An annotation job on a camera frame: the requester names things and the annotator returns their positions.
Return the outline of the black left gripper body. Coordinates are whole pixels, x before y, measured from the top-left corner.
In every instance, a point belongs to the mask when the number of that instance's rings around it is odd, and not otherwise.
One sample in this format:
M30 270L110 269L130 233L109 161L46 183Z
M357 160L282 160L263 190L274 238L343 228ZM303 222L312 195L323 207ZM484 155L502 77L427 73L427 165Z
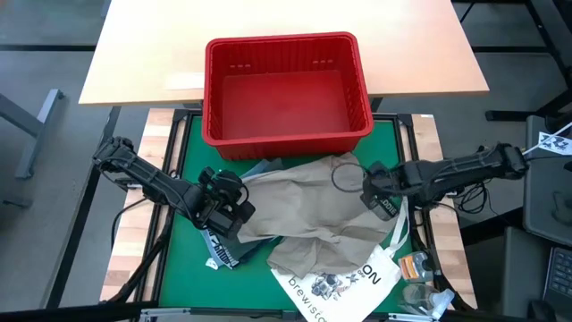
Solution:
M203 192L197 212L198 227L234 239L256 211L248 200L249 190L245 183L232 171L216 172L205 167L198 177L198 184Z

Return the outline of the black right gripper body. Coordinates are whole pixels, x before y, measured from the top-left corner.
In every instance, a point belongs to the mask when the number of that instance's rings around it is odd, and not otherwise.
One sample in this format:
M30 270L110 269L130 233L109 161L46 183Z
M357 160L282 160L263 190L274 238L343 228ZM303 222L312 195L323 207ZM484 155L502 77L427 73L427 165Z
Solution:
M369 210L399 210L393 198L400 195L400 165L389 168L376 161L364 169L360 199Z

